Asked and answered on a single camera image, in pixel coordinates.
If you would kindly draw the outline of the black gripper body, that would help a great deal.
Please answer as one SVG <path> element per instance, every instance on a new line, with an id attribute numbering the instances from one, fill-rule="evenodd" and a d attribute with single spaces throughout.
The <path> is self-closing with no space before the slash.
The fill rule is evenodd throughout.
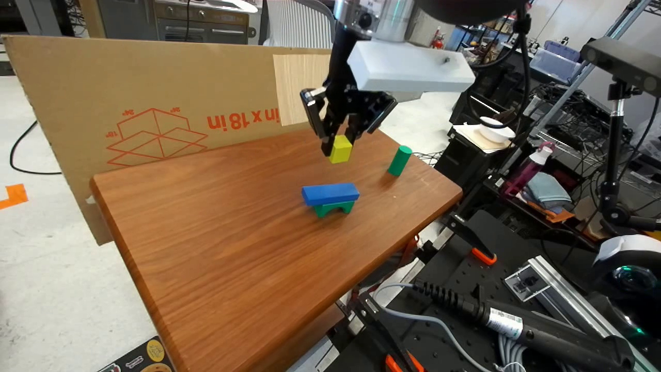
<path id="1" fill-rule="evenodd" d="M 350 54 L 358 42 L 368 42 L 369 35 L 358 27 L 337 27 L 332 35 L 332 50 L 329 62 L 329 74 L 318 90 L 302 90 L 299 97 L 311 126 L 315 106 L 332 110 L 340 124 L 347 123 L 347 111 L 359 104 L 368 106 L 373 113 L 372 124 L 365 132 L 373 132 L 384 119 L 395 110 L 396 102 L 384 91 L 359 90 L 350 69 Z"/>

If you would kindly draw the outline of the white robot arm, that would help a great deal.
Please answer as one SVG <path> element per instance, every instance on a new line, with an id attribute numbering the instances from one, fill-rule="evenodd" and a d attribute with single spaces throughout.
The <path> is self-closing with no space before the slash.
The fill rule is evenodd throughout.
<path id="1" fill-rule="evenodd" d="M 339 128 L 356 142 L 373 132 L 400 104 L 432 91 L 467 91 L 476 74 L 461 51 L 381 42 L 372 15 L 356 13 L 358 0 L 320 0 L 332 24 L 329 72 L 320 86 L 302 90 L 307 124 L 320 151 L 332 154 Z M 482 24 L 515 13 L 519 35 L 529 29 L 526 0 L 416 0 L 432 19 L 450 24 Z"/>

